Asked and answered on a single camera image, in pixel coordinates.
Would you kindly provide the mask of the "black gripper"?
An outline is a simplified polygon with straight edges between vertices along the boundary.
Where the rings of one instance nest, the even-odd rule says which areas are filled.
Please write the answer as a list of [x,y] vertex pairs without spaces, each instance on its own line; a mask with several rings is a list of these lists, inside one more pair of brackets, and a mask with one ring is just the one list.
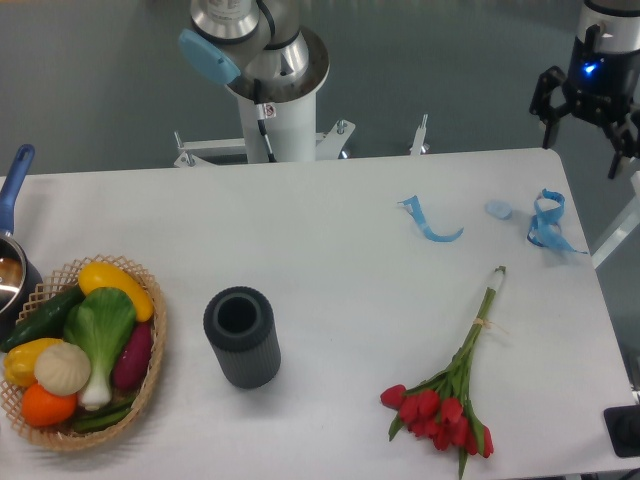
[[[567,77],[557,66],[539,75],[529,112],[544,126],[543,149],[555,144],[559,123],[570,113],[587,123],[605,125],[614,149],[607,177],[614,179],[623,157],[639,157],[639,113],[627,117],[639,79],[639,49],[605,50],[609,39],[603,24],[589,25],[584,39],[574,42]],[[562,94],[559,106],[552,105],[556,91]]]

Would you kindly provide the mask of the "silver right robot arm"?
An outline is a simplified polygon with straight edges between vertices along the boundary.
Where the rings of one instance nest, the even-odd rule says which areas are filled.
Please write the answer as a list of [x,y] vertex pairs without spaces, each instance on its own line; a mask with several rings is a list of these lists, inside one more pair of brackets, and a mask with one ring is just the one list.
[[614,178],[624,157],[639,155],[639,3],[585,1],[563,93],[572,115],[610,141]]

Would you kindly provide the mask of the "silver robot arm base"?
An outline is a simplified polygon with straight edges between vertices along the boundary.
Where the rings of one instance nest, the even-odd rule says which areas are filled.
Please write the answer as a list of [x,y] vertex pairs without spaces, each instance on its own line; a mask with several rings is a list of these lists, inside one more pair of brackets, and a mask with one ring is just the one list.
[[316,92],[328,76],[327,48],[301,25],[297,1],[193,1],[190,17],[178,39],[183,57],[239,97],[291,102]]

